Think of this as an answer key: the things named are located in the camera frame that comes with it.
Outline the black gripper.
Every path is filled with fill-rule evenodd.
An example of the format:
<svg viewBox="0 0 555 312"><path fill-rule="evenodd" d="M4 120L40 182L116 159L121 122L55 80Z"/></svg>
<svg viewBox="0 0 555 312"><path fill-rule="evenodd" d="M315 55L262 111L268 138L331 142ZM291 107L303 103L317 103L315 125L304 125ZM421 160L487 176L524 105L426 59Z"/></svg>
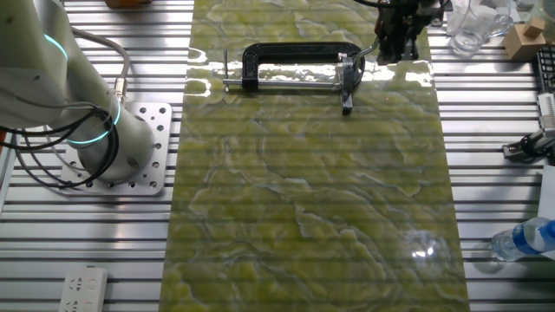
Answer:
<svg viewBox="0 0 555 312"><path fill-rule="evenodd" d="M381 61L396 61L395 37L391 37L385 26L402 25L402 61L415 61L419 58L416 46L417 32L414 26L427 26L434 16L434 0L385 0L378 2L379 22L381 25L379 39Z"/></svg>

